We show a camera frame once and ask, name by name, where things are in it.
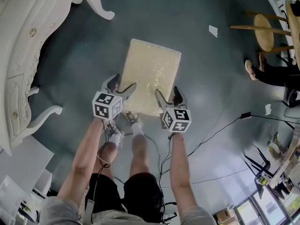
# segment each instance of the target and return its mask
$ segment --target concrete floor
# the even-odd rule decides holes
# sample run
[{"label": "concrete floor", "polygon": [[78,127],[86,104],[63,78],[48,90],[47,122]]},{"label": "concrete floor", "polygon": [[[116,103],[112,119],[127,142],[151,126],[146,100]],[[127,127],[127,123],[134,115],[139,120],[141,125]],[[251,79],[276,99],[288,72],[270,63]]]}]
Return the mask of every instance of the concrete floor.
[{"label": "concrete floor", "polygon": [[[184,135],[188,152],[242,113],[264,115],[266,104],[271,104],[272,117],[283,117],[280,100],[284,88],[253,82],[245,71],[246,56],[258,63],[254,32],[229,28],[231,24],[253,24],[253,17],[243,15],[244,10],[274,14],[267,0],[102,0],[102,4],[116,13],[113,20],[99,17],[85,1],[71,7],[67,19],[49,40],[35,77],[34,85],[40,92],[30,97],[32,117],[52,105],[63,107],[61,115],[50,116],[34,134],[55,153],[47,166],[53,173],[53,189],[62,185],[93,119],[91,101],[95,92],[108,76],[122,73],[133,38],[182,53],[175,84],[185,93],[192,113],[193,123]],[[280,28],[277,21],[271,24]],[[218,28],[218,38],[208,32],[209,25]],[[284,36],[275,35],[276,46],[284,40]],[[267,58],[279,66],[274,54]],[[141,117],[144,133],[156,141],[163,159],[169,134],[160,129],[157,117]],[[123,118],[118,124],[125,133],[130,131]],[[260,118],[239,120],[203,144],[189,158],[199,204],[214,213],[238,204],[254,191],[254,177],[245,170],[243,151],[258,159],[253,145],[266,154],[267,143],[276,131],[287,144],[292,130],[285,123]],[[131,139],[124,139],[112,166],[122,181],[129,174]],[[149,142],[149,150],[150,170],[158,175],[157,147]],[[122,191],[122,184],[116,183]],[[174,201],[169,173],[162,177],[161,185],[165,201]]]}]

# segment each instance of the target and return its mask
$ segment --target window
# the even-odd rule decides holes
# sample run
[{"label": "window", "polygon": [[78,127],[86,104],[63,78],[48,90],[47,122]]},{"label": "window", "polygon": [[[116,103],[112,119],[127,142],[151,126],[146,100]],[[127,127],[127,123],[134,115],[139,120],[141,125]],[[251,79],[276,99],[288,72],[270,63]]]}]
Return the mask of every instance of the window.
[{"label": "window", "polygon": [[256,192],[253,197],[258,203],[260,209],[263,211],[270,225],[279,225],[285,221],[286,217],[284,213],[268,189],[263,190],[261,199],[259,199],[258,192]]},{"label": "window", "polygon": [[244,204],[239,206],[237,210],[245,225],[262,225],[250,201],[246,201]]},{"label": "window", "polygon": [[283,205],[267,186],[263,188],[262,199],[255,191],[234,210],[241,225],[280,225],[289,221]]},{"label": "window", "polygon": [[280,199],[280,200],[284,204],[289,215],[292,216],[300,208],[300,196],[298,196],[294,193],[290,193],[289,195],[284,194],[284,196],[285,196],[285,198]]}]

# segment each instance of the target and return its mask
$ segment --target power adapter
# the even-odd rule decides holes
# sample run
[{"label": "power adapter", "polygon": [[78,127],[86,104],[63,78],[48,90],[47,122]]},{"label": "power adapter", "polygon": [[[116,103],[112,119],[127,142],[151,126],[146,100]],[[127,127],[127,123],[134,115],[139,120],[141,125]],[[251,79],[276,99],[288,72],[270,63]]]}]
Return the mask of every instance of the power adapter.
[{"label": "power adapter", "polygon": [[252,118],[251,112],[243,113],[240,116],[240,119],[243,119],[243,120],[248,119],[248,118]]}]

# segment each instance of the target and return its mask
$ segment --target white ornate furniture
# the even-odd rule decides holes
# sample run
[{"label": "white ornate furniture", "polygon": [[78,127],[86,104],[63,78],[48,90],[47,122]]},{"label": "white ornate furniture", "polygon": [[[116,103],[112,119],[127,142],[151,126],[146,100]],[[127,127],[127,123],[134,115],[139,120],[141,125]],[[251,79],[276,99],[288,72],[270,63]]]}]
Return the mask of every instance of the white ornate furniture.
[{"label": "white ornate furniture", "polygon": [[[82,0],[0,0],[0,145],[9,154],[24,137],[36,132],[60,106],[52,106],[31,120],[28,97],[37,71],[40,49],[45,40],[66,19],[71,3]],[[87,0],[105,19],[100,0]]]}]

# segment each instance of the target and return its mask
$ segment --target black pants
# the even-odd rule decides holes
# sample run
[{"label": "black pants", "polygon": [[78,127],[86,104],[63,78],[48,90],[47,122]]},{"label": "black pants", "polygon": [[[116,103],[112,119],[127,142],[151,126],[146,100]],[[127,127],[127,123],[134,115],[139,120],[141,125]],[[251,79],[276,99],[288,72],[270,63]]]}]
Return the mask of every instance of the black pants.
[{"label": "black pants", "polygon": [[255,69],[255,77],[263,83],[273,86],[300,90],[300,70],[297,65],[273,67],[265,63],[264,72]]},{"label": "black pants", "polygon": [[139,216],[145,222],[161,222],[163,196],[156,178],[148,172],[133,175],[125,182],[123,199],[119,196],[117,185],[109,177],[93,173],[85,207],[88,199],[95,201],[93,213],[106,210],[125,212],[125,206],[128,213]]}]

